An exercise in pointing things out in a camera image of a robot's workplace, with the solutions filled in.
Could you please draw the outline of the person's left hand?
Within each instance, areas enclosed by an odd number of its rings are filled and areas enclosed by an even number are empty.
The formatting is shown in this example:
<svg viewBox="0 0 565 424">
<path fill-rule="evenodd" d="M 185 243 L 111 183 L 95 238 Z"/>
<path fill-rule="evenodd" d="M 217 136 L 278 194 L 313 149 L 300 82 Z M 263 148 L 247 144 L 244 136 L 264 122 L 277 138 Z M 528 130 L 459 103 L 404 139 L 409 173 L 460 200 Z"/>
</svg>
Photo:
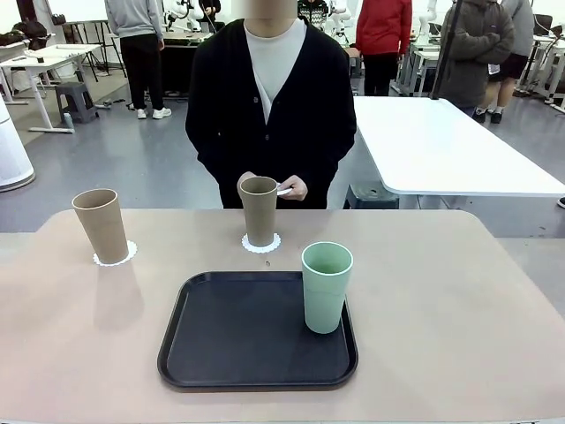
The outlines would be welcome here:
<svg viewBox="0 0 565 424">
<path fill-rule="evenodd" d="M 277 195 L 288 201 L 303 201 L 307 194 L 306 183 L 296 175 L 290 176 L 277 187 Z"/>
</svg>

